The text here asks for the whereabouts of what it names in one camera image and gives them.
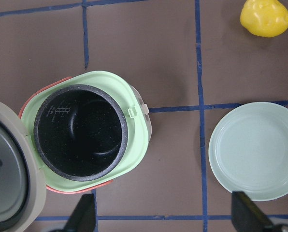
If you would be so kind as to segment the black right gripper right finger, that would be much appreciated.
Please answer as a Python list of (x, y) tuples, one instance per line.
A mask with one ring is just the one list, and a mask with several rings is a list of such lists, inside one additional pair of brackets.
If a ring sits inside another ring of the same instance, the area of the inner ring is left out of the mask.
[(231, 222), (237, 232), (272, 232), (274, 224), (242, 191), (231, 194)]

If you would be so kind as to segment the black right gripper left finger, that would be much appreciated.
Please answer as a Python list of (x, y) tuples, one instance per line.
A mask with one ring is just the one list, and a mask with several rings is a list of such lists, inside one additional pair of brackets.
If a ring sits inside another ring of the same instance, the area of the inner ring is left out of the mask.
[(94, 194), (83, 194), (66, 225), (65, 232), (93, 232), (96, 228)]

